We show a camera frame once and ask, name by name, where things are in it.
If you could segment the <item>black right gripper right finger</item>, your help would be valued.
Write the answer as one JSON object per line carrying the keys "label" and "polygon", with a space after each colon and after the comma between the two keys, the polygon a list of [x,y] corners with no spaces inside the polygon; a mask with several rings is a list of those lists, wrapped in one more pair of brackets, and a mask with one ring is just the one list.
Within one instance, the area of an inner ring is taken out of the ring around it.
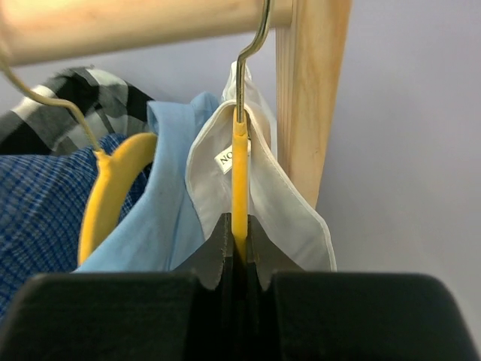
{"label": "black right gripper right finger", "polygon": [[303,269],[291,260],[267,236],[259,220],[253,215],[248,218],[247,235],[247,292],[266,291],[271,278],[277,272],[302,272]]}

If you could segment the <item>yellow hanger of white shirt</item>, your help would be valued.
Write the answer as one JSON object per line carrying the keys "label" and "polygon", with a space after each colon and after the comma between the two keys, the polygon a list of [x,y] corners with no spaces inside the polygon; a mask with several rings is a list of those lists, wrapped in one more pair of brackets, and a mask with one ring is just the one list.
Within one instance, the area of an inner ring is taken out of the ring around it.
{"label": "yellow hanger of white shirt", "polygon": [[248,126],[244,110],[245,72],[247,59],[257,53],[265,42],[271,23],[272,0],[265,0],[262,16],[253,41],[245,47],[236,64],[236,105],[232,122],[232,169],[231,169],[231,232],[242,262],[247,260],[248,236]]}

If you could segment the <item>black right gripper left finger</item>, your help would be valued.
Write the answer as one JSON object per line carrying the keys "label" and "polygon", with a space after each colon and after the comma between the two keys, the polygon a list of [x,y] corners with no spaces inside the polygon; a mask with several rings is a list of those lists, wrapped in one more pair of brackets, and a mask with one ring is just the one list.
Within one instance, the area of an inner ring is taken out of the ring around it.
{"label": "black right gripper left finger", "polygon": [[210,237],[175,272],[188,272],[197,277],[203,288],[216,290],[225,281],[232,281],[234,241],[231,215],[221,214]]}

